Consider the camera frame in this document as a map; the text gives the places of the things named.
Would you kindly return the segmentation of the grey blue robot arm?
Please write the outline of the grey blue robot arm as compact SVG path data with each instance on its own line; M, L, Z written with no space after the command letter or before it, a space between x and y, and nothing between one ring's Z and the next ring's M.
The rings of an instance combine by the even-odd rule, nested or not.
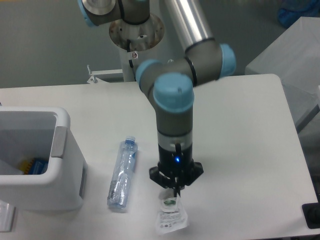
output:
M88 25L118 24L109 33L127 54L129 69L155 110L159 161L149 170L152 181L180 195L202 173L192 157L194 87L231 76L236 56L227 44L216 42L197 0L167 0L184 57L163 64L142 60L139 52L160 42L161 28L148 0L80 0L79 9Z

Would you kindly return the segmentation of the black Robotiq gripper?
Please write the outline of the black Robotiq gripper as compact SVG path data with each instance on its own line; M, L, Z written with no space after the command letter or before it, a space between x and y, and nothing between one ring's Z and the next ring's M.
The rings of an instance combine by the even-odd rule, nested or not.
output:
M172 189L173 196L181 196L181 190L190 186L203 173L200 162L193 160L193 146L187 148L177 143L169 150L158 146L159 162L149 169L149 178L164 189Z

